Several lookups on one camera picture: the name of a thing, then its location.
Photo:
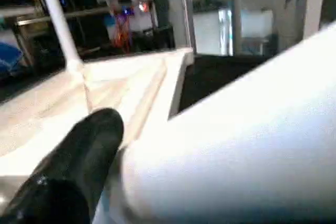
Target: white pole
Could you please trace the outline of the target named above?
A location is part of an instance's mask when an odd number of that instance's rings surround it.
[[[132,143],[130,208],[168,223],[336,220],[334,38],[336,24]]]
[[[71,36],[67,21],[62,11],[59,0],[46,0],[52,23],[60,42],[67,63],[67,70],[77,71],[82,66],[74,40]]]

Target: blue object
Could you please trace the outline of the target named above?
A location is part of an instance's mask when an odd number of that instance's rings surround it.
[[[62,5],[63,7],[65,7],[65,6],[67,5],[67,3],[66,3],[65,0],[59,0],[59,1],[61,2],[61,5]]]
[[[126,15],[126,16],[133,16],[134,15],[134,10],[133,10],[132,7],[123,6],[122,7],[122,13],[123,13],[123,15]]]
[[[18,48],[0,42],[0,72],[11,71],[21,57],[22,52]]]
[[[106,15],[104,17],[105,26],[114,26],[116,24],[115,18],[111,15]]]

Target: black cylinder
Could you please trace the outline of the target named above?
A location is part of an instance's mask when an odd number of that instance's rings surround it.
[[[91,223],[123,129],[112,109],[77,123],[22,185],[0,223]]]

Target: led light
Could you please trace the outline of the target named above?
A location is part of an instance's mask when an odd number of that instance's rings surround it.
[[[62,6],[66,6],[66,1],[65,0],[59,0],[61,2]]]
[[[140,3],[139,4],[139,9],[142,11],[142,12],[147,12],[148,11],[148,4],[146,3]]]
[[[0,195],[0,204],[3,204],[6,202],[6,198],[2,195]]]

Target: orange light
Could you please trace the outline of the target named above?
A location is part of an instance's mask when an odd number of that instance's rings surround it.
[[[148,12],[148,4],[147,3],[140,3],[139,8],[144,13]]]

